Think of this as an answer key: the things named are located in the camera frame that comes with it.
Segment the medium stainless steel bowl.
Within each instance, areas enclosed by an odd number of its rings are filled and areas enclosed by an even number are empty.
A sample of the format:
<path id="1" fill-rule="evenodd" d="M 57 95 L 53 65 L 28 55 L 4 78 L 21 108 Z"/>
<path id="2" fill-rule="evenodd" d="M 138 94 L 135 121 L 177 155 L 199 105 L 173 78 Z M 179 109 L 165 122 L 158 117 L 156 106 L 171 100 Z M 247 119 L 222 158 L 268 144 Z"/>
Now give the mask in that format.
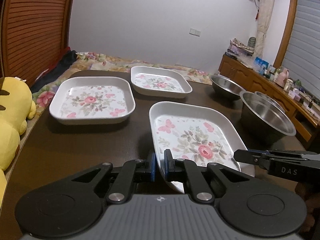
<path id="1" fill-rule="evenodd" d="M 279 103 L 277 103 L 276 100 L 272 99 L 271 97 L 269 97 L 268 95 L 266 95 L 262 92 L 255 91 L 255 94 L 260 96 L 261 98 L 267 100 L 272 105 L 276 106 L 279 110 L 281 110 L 283 113 L 285 113 L 285 110 L 283 109 L 283 107 L 281 107 L 281 105 Z"/>

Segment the large stainless steel bowl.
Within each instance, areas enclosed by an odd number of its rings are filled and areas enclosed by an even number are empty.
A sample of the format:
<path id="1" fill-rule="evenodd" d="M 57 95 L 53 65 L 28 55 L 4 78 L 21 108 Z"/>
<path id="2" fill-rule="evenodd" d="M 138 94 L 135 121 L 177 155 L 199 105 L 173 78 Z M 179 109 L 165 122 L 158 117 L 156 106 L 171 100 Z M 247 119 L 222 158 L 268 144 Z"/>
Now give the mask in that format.
<path id="1" fill-rule="evenodd" d="M 271 146 L 285 136 L 294 137 L 296 128 L 277 106 L 255 93 L 242 91 L 240 123 L 256 144 Z"/>

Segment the dark clothes on bed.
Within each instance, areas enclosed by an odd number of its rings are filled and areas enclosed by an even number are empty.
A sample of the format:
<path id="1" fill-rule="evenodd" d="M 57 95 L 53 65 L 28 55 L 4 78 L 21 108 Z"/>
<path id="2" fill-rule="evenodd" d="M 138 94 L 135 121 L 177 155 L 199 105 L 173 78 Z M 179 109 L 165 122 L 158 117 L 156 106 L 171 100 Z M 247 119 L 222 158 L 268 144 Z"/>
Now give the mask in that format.
<path id="1" fill-rule="evenodd" d="M 76 51 L 70 50 L 69 47 L 66 48 L 63 53 L 60 61 L 53 64 L 53 66 L 49 67 L 38 76 L 30 89 L 32 93 L 38 92 L 43 86 L 57 80 L 57 78 L 60 77 L 78 57 Z"/>

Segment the white wall switch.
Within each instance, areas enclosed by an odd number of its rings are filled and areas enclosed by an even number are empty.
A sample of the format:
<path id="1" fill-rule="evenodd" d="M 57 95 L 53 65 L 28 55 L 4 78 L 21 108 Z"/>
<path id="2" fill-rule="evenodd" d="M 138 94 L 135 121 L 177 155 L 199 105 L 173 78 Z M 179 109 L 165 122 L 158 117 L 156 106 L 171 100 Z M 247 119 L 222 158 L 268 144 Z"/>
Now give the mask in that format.
<path id="1" fill-rule="evenodd" d="M 191 28 L 190 31 L 189 31 L 189 34 L 197 36 L 197 37 L 200 37 L 201 31 Z"/>

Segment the wooden slatted wardrobe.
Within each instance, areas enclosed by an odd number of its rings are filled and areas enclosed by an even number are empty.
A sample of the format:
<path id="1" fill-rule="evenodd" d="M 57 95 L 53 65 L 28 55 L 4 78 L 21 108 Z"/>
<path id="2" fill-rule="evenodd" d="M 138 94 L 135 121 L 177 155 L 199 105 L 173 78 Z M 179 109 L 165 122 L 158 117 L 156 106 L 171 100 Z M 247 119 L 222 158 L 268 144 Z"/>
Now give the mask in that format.
<path id="1" fill-rule="evenodd" d="M 68 47 L 73 0 L 1 0 L 1 76 L 32 86 Z"/>

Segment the beige curtain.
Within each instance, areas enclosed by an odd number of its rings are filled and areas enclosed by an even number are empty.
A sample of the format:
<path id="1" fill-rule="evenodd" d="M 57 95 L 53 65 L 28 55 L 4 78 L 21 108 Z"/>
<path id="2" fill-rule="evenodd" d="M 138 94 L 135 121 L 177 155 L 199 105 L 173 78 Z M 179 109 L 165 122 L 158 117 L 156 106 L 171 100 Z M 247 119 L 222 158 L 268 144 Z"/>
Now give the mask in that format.
<path id="1" fill-rule="evenodd" d="M 270 25 L 274 0 L 259 0 L 256 43 L 253 57 L 263 58 L 265 38 Z"/>

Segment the floral bed quilt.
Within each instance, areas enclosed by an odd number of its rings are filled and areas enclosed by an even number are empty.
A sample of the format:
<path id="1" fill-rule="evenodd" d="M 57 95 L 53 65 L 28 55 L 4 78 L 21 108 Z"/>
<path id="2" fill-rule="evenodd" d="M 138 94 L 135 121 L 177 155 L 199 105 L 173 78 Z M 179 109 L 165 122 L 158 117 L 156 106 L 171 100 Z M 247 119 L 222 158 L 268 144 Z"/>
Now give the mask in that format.
<path id="1" fill-rule="evenodd" d="M 38 92 L 33 93 L 33 101 L 36 105 L 36 116 L 40 116 L 48 103 L 55 95 L 58 87 L 63 81 L 74 73 L 84 70 L 102 70 L 107 72 L 129 73 L 134 66 L 147 66 L 173 70 L 180 73 L 187 81 L 204 83 L 210 85 L 210 74 L 185 66 L 167 66 L 163 64 L 151 64 L 141 60 L 129 60 L 119 57 L 108 56 L 101 53 L 81 52 L 77 53 L 76 61 L 57 80 L 43 86 Z"/>

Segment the pink kettle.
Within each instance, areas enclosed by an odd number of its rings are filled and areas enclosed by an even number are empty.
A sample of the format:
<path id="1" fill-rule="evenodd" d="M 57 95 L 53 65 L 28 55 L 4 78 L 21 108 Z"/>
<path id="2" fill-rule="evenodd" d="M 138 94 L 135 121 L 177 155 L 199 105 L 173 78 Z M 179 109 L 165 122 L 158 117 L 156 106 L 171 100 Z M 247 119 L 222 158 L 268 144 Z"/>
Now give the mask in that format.
<path id="1" fill-rule="evenodd" d="M 289 70 L 287 68 L 283 68 L 283 71 L 281 73 L 279 73 L 276 83 L 280 86 L 280 87 L 284 87 L 287 79 L 289 78 Z"/>

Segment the folded fabric pile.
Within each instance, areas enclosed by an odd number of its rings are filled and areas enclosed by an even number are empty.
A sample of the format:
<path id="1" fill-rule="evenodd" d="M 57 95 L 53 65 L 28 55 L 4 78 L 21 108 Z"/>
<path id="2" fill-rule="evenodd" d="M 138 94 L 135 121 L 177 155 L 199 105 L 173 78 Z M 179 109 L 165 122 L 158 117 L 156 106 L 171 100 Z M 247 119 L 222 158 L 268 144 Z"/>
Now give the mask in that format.
<path id="1" fill-rule="evenodd" d="M 236 38 L 230 40 L 229 47 L 227 49 L 229 53 L 232 53 L 236 56 L 245 55 L 252 56 L 254 53 L 254 48 L 248 47 Z"/>

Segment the small stainless steel bowl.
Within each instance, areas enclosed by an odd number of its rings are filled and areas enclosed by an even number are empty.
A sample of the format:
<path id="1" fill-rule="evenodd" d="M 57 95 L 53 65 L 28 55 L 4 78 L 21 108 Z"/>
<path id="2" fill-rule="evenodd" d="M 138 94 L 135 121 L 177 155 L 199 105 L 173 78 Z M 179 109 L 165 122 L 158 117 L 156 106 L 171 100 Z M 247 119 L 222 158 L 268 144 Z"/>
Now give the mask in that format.
<path id="1" fill-rule="evenodd" d="M 238 85 L 236 82 L 231 79 L 222 76 L 222 75 L 210 75 L 209 76 L 212 82 L 212 88 L 215 93 L 231 101 L 236 101 L 240 99 L 240 93 L 245 92 L 246 90 Z"/>

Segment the floral white square plate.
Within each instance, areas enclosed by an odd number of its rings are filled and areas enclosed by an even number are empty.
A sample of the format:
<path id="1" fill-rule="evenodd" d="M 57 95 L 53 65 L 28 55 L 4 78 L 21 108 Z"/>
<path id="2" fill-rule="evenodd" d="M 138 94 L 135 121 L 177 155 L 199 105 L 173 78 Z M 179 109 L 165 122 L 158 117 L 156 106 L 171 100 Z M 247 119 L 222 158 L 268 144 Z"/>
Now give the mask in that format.
<path id="1" fill-rule="evenodd" d="M 124 122 L 135 108 L 126 80 L 84 76 L 61 83 L 49 105 L 49 113 L 64 125 L 109 125 Z"/>
<path id="2" fill-rule="evenodd" d="M 134 66 L 130 72 L 133 88 L 142 95 L 183 99 L 193 91 L 185 78 L 173 70 Z"/>
<path id="3" fill-rule="evenodd" d="M 161 172 L 165 171 L 164 152 L 170 150 L 174 159 L 192 160 L 198 166 L 219 163 L 255 176 L 253 165 L 234 159 L 234 152 L 245 150 L 246 146 L 222 113 L 207 107 L 162 101 L 151 106 L 149 120 Z"/>

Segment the wooden sideboard cabinet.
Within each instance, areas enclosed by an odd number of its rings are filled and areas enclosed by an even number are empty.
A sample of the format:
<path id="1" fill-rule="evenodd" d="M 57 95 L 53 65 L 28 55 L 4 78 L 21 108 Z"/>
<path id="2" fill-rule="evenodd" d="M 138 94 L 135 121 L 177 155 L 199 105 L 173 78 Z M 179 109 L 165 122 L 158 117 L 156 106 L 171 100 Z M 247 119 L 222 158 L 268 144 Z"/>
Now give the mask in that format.
<path id="1" fill-rule="evenodd" d="M 227 55 L 222 57 L 219 72 L 250 92 L 262 92 L 276 100 L 295 125 L 297 138 L 305 147 L 319 139 L 319 120 L 302 103 L 289 98 L 280 86 Z"/>

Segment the pink tissue box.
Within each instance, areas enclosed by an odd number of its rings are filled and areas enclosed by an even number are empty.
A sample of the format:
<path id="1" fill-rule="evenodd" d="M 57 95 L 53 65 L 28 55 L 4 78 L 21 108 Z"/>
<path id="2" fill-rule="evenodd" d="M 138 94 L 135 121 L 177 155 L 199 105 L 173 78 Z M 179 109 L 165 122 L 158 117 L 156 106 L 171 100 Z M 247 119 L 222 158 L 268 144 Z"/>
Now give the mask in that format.
<path id="1" fill-rule="evenodd" d="M 298 92 L 295 92 L 294 90 L 290 90 L 288 92 L 288 97 L 291 98 L 292 100 L 299 101 L 300 100 L 300 95 Z"/>

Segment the grey window blind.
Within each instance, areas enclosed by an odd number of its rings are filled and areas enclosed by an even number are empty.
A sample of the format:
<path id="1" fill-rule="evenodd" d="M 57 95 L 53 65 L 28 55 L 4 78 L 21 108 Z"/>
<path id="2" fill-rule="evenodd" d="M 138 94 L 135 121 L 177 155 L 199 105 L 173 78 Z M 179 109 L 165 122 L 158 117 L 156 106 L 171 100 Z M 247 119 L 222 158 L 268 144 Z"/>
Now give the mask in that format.
<path id="1" fill-rule="evenodd" d="M 295 20 L 282 66 L 319 98 L 319 0 L 297 0 Z"/>

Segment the yellow plush toy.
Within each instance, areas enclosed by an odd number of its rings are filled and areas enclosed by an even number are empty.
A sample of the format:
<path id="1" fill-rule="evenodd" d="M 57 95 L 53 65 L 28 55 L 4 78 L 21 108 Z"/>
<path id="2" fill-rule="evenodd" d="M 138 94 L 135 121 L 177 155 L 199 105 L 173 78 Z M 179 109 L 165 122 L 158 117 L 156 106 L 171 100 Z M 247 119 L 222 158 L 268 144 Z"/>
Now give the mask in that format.
<path id="1" fill-rule="evenodd" d="M 7 187 L 5 171 L 20 146 L 20 136 L 27 130 L 27 120 L 36 113 L 32 93 L 18 77 L 1 78 L 1 199 Z"/>

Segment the blue photo card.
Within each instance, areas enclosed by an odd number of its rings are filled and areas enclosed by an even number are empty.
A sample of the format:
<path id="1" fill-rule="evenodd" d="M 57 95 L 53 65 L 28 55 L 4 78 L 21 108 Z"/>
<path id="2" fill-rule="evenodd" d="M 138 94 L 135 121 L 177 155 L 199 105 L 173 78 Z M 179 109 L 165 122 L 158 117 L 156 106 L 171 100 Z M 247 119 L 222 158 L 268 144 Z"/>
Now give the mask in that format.
<path id="1" fill-rule="evenodd" d="M 259 73 L 260 75 L 264 75 L 265 70 L 267 70 L 269 63 L 267 61 L 262 60 L 259 57 L 256 57 L 253 62 L 253 69 Z"/>

